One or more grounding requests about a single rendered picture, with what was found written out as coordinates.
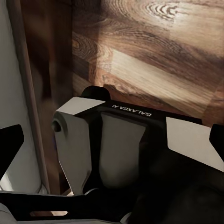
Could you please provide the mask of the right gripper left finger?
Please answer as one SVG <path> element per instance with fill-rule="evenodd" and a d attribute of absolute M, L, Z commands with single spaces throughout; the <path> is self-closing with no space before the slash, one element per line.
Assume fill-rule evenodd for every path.
<path fill-rule="evenodd" d="M 24 143 L 21 125 L 0 129 L 0 180 Z"/>

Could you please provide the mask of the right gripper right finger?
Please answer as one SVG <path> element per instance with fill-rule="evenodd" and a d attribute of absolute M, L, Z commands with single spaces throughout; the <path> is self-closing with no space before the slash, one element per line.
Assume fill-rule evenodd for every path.
<path fill-rule="evenodd" d="M 210 132 L 209 141 L 224 161 L 224 126 L 214 124 Z"/>

